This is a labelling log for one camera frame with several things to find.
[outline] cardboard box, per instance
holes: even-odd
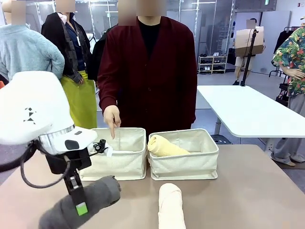
[[[254,41],[252,55],[261,54],[264,49],[264,28],[257,27],[258,33]],[[247,56],[250,51],[252,34],[254,30],[239,30],[236,32],[235,55],[239,57]]]

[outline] black cable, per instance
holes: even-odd
[[[33,147],[35,150],[38,149],[38,148],[40,148],[40,149],[38,149],[38,150],[40,150],[41,152],[44,151],[44,150],[41,149],[40,146],[41,146],[41,145],[40,145],[40,143],[38,143],[38,142],[32,142],[32,145],[31,145],[31,147]],[[68,159],[67,156],[64,156],[65,161],[67,162],[67,167],[66,167],[64,173],[62,174],[62,176],[61,176],[58,180],[56,180],[56,181],[54,181],[54,182],[52,182],[52,183],[50,183],[50,184],[48,184],[48,185],[34,185],[34,184],[32,184],[32,183],[25,177],[25,173],[24,173],[24,162],[25,162],[25,157],[27,156],[27,154],[28,154],[28,151],[26,151],[26,152],[22,155],[22,157],[21,157],[21,161],[20,161],[20,172],[21,172],[22,180],[24,181],[24,183],[26,183],[26,184],[27,184],[28,186],[30,186],[30,187],[33,187],[33,188],[47,188],[47,187],[51,187],[51,186],[53,186],[53,185],[56,185],[56,184],[59,183],[65,176],[67,176],[67,174],[68,174],[68,172],[69,172],[69,170],[70,170],[71,161]]]
[[[17,159],[10,161],[6,164],[0,165],[0,173],[2,172],[6,172],[9,171],[11,169],[17,168],[20,166],[20,161],[22,156],[25,155],[24,158],[24,162],[27,162],[35,153],[36,150],[34,150],[33,148],[30,147],[30,144],[28,145],[28,148],[26,149],[26,151],[24,152],[23,155],[21,155],[20,157],[18,157]]]
[[[239,69],[239,71],[238,71],[237,77],[239,76],[239,73],[240,73],[240,71],[242,70],[242,67],[243,67],[243,65],[244,65],[244,58],[245,58],[246,53],[247,53],[248,44],[249,44],[249,41],[250,41],[250,36],[251,36],[251,31],[252,31],[252,30],[250,30],[250,32],[249,32],[249,37],[248,37],[248,42],[247,42],[246,51],[244,52],[244,57],[243,57],[242,66],[240,67],[240,69]]]

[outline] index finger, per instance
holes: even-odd
[[[109,122],[108,126],[109,126],[109,129],[110,129],[111,138],[114,139],[114,137],[115,137],[115,135],[114,135],[114,123]]]

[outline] beige fabric basket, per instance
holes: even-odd
[[[97,154],[91,157],[92,165],[80,171],[82,181],[95,181],[115,175],[117,180],[138,180],[146,176],[146,132],[142,128],[117,128],[115,139],[108,128],[93,129],[100,139],[105,139],[114,152],[111,157]]]
[[[219,148],[204,129],[153,133],[186,149],[191,154],[156,157],[149,152],[151,176],[154,180],[216,179]]]

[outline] green label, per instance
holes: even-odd
[[[75,207],[79,216],[82,216],[88,212],[87,205],[85,202],[76,205]]]

